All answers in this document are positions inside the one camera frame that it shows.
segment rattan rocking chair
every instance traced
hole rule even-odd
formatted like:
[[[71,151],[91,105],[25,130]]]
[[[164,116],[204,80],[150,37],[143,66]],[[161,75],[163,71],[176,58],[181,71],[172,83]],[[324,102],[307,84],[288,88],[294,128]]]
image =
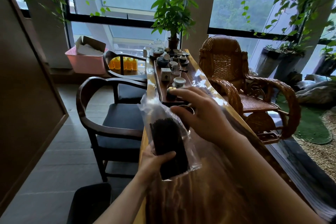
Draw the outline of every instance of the rattan rocking chair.
[[[199,50],[199,66],[211,85],[228,100],[264,144],[290,137],[301,118],[294,91],[279,80],[250,75],[247,58],[247,52],[241,51],[237,40],[224,35],[209,37]],[[271,103],[274,88],[286,97],[289,113]],[[268,111],[279,113],[282,126],[276,127]]]

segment green turf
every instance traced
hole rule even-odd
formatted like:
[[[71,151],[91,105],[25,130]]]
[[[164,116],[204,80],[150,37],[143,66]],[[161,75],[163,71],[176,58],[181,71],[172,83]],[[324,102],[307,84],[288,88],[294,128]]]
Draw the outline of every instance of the green turf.
[[[276,104],[283,111],[289,111],[287,101],[283,94],[278,95]],[[314,144],[329,143],[332,137],[321,120],[324,113],[324,109],[301,105],[301,120],[294,135]]]

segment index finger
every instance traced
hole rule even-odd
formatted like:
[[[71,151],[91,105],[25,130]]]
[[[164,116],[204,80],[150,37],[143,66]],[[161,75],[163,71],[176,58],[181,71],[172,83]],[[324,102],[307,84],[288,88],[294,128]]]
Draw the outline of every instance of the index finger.
[[[176,90],[169,90],[169,93],[183,98],[189,103],[192,103],[196,108],[200,108],[203,104],[204,97],[200,96],[199,94],[191,90],[176,89]]]

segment pink plastic bin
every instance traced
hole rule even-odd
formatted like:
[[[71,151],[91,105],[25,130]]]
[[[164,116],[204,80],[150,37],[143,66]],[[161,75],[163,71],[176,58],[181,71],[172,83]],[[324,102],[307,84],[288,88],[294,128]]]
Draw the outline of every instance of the pink plastic bin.
[[[73,70],[80,74],[104,74],[103,56],[77,55],[76,46],[65,52]]]

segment wooden table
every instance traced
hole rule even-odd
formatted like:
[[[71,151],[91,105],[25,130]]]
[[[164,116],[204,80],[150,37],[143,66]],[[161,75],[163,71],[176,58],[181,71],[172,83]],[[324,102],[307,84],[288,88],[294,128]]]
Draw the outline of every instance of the wooden table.
[[[216,102],[227,110],[236,126],[246,130],[246,136],[258,152],[270,163],[281,177],[301,196],[301,193],[283,171],[278,162],[252,132],[243,119],[210,85],[198,64],[189,57],[188,66],[195,69],[187,73],[193,86],[206,88]],[[153,61],[147,58],[146,73],[148,79],[147,97],[154,97],[157,82]],[[249,202],[243,189],[235,184],[231,166],[220,149],[200,138],[193,130],[191,136],[202,161],[202,168],[175,179],[171,182],[155,180],[134,221],[145,223],[266,223],[263,209]],[[141,141],[141,155],[148,145],[144,130]]]

